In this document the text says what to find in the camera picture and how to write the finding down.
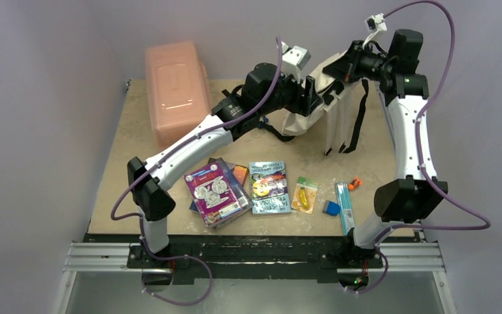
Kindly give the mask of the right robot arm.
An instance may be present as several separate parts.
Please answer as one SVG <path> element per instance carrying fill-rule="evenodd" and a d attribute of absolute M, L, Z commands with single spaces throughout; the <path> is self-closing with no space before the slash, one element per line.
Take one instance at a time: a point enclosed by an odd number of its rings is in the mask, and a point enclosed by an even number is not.
<path fill-rule="evenodd" d="M 410 29 L 395 31 L 387 52 L 376 53 L 365 41 L 353 41 L 322 70 L 342 83 L 378 83 L 395 151 L 395 179 L 376 190 L 375 212 L 349 232 L 353 241 L 341 248 L 349 266 L 364 261 L 366 249 L 374 249 L 397 226 L 427 218 L 448 192 L 430 160 L 424 126 L 429 87 L 426 76 L 416 72 L 423 43 L 423 34 Z"/>

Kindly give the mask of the cream canvas backpack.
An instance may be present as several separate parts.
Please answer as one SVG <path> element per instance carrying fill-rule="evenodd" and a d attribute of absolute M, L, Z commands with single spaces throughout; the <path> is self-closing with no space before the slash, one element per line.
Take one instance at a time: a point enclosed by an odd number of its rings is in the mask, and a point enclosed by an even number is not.
<path fill-rule="evenodd" d="M 278 80 L 285 77 L 277 73 L 277 66 L 271 63 L 259 63 L 246 76 L 244 84 L 232 92 L 224 90 L 225 98 L 211 111 L 222 121 L 222 127 L 230 131 L 232 140 L 259 128 L 261 116 L 269 119 L 265 129 L 279 140 L 287 142 L 303 135 L 323 115 L 327 115 L 327 137 L 325 153 L 329 154 L 340 135 L 345 135 L 347 127 L 342 122 L 345 116 L 345 97 L 347 88 L 342 81 L 322 73 L 322 69 L 342 54 L 335 54 L 319 64 L 310 76 L 316 79 L 316 91 L 322 98 L 320 104 L 309 116 L 293 114 L 283 108 Z"/>

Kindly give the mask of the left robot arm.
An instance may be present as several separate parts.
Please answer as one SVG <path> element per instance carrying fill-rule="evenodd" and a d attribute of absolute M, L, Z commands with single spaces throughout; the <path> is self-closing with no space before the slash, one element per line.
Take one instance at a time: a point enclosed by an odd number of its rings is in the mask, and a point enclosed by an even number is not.
<path fill-rule="evenodd" d="M 301 80 L 276 65 L 260 63 L 242 85 L 225 90 L 211 113 L 175 144 L 146 161 L 138 157 L 128 161 L 128 190 L 139 206 L 147 263 L 159 268 L 169 258 L 167 216 L 176 206 L 168 193 L 172 185 L 202 159 L 258 128 L 263 116 L 281 109 L 311 113 L 322 102 L 315 83 L 310 75 Z"/>

